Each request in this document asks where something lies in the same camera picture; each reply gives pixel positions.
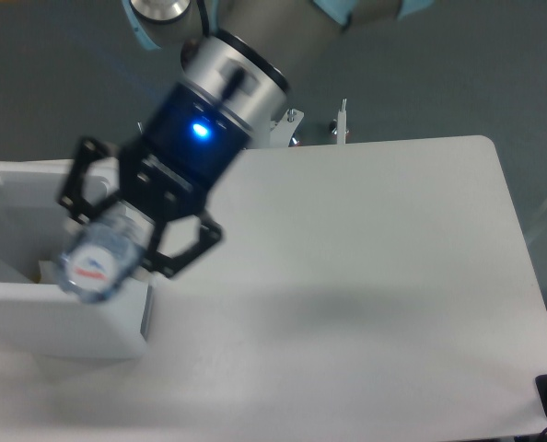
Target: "white box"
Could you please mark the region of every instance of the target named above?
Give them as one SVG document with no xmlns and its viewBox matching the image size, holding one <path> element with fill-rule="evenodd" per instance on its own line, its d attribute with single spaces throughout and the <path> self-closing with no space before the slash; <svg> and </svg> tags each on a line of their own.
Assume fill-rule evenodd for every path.
<svg viewBox="0 0 547 442">
<path fill-rule="evenodd" d="M 37 284 L 39 262 L 54 261 L 68 240 L 67 213 L 56 202 L 67 168 L 0 162 L 0 334 L 41 355 L 138 357 L 152 305 L 148 282 L 130 279 L 99 305 Z M 100 198 L 116 182 L 114 169 L 93 168 L 86 196 Z"/>
</svg>

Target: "black device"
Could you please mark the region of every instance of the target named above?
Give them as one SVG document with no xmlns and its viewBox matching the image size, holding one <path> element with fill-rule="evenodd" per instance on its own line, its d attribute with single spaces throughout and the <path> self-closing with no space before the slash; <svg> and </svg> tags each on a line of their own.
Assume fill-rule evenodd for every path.
<svg viewBox="0 0 547 442">
<path fill-rule="evenodd" d="M 96 139 L 81 139 L 59 204 L 80 224 L 95 221 L 118 202 L 130 204 L 154 225 L 140 265 L 149 272 L 174 276 L 222 239 L 221 226 L 205 206 L 216 181 L 250 140 L 247 131 L 221 111 L 243 78 L 239 69 L 217 103 L 177 85 L 144 133 L 117 153 L 120 189 L 95 204 L 83 196 L 87 170 L 113 152 Z M 175 256 L 160 253 L 167 224 L 192 215 L 200 220 L 196 242 Z"/>
</svg>

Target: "blue led light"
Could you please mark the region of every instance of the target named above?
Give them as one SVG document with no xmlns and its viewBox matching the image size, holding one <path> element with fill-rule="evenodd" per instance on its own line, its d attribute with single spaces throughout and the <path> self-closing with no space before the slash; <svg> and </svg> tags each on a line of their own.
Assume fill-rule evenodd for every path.
<svg viewBox="0 0 547 442">
<path fill-rule="evenodd" d="M 210 130 L 208 130 L 206 126 L 203 126 L 198 122 L 192 126 L 192 129 L 195 135 L 203 140 L 210 136 Z"/>
</svg>

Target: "white table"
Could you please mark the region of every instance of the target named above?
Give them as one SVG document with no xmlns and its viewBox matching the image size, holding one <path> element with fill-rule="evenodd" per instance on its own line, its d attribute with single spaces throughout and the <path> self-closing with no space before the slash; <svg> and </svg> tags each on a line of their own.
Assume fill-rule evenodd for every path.
<svg viewBox="0 0 547 442">
<path fill-rule="evenodd" d="M 533 382 L 547 315 L 489 140 L 248 151 L 211 207 L 227 241 L 159 282 L 144 358 L 0 341 L 0 440 L 428 442 L 547 425 Z"/>
</svg>

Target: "water bottle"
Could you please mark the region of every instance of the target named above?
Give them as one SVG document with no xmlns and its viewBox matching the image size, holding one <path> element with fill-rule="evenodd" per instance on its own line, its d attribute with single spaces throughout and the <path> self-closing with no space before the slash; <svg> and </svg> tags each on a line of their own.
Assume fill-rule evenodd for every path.
<svg viewBox="0 0 547 442">
<path fill-rule="evenodd" d="M 108 214 L 86 225 L 59 257 L 58 285 L 92 304 L 113 297 L 143 259 L 143 229 L 131 218 Z"/>
</svg>

